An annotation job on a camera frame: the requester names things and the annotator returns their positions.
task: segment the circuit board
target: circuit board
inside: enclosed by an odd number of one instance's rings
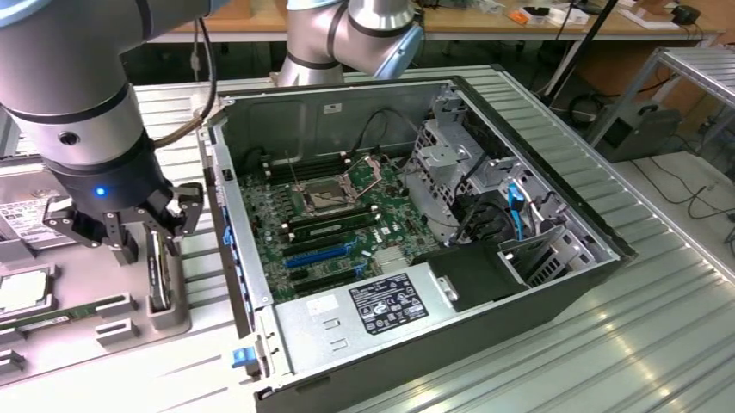
[[[277,302],[286,302],[381,275],[383,270],[374,255],[382,250],[399,248],[406,262],[410,263],[417,256],[441,248],[426,226],[426,218],[403,191],[401,172],[391,165],[378,161],[362,162],[343,176],[314,178],[299,181],[298,184],[291,182],[271,185],[266,177],[246,177],[242,185],[245,204],[253,219],[261,262]],[[375,183],[378,168],[382,179]],[[345,178],[354,189],[353,195],[347,194],[350,191],[342,193],[338,189],[345,184]],[[315,188],[311,193],[317,193],[311,197],[303,195],[306,188]],[[369,215],[374,220],[355,231],[345,231],[338,236],[318,237],[310,243],[303,243],[307,246],[317,245],[338,238],[337,250],[342,255],[302,265],[315,254],[335,250],[317,249],[317,252],[307,250],[301,254],[291,254],[290,249],[299,244],[294,243],[294,234],[285,231],[283,223],[289,221],[297,225],[350,213],[353,223],[361,223],[359,220]]]

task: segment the motherboard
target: motherboard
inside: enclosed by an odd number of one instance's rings
[[[406,268],[441,248],[394,159],[358,157],[345,172],[317,177],[286,166],[282,178],[267,171],[242,180],[277,302]]]

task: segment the hard drive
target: hard drive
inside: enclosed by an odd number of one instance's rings
[[[50,197],[66,195],[41,156],[0,160],[0,240],[23,239],[34,250],[74,243],[42,223]]]

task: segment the blue latch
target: blue latch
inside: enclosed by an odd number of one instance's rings
[[[233,237],[233,227],[229,225],[226,228],[225,235],[222,236],[222,242],[226,243],[226,245],[233,245],[233,242],[235,241]]]
[[[258,355],[255,354],[255,347],[246,347],[233,352],[233,368],[239,368],[258,364]]]
[[[509,207],[510,207],[510,216],[514,218],[514,223],[517,225],[518,241],[525,239],[525,226],[521,220],[521,212],[525,209],[526,197],[521,192],[521,188],[515,183],[509,185]]]

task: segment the blue pcie slot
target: blue pcie slot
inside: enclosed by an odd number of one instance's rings
[[[339,245],[337,247],[330,248],[329,250],[322,250],[318,252],[314,252],[306,256],[298,256],[297,258],[293,258],[291,260],[286,260],[286,267],[287,268],[298,268],[303,267],[305,265],[310,265],[315,262],[326,261],[331,258],[337,258],[338,256],[346,256],[350,254],[350,251],[353,247],[355,246],[355,243],[358,240],[353,241],[351,243],[346,243],[343,245]]]

